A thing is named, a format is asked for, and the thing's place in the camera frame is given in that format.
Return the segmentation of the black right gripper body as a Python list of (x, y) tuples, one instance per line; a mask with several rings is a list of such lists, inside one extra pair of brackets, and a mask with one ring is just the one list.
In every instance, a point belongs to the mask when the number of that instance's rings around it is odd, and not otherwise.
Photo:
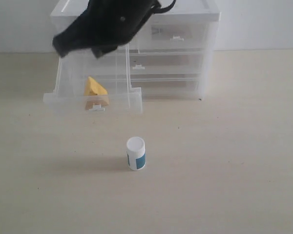
[(132, 37), (160, 8), (157, 0), (90, 0), (84, 13), (94, 35)]

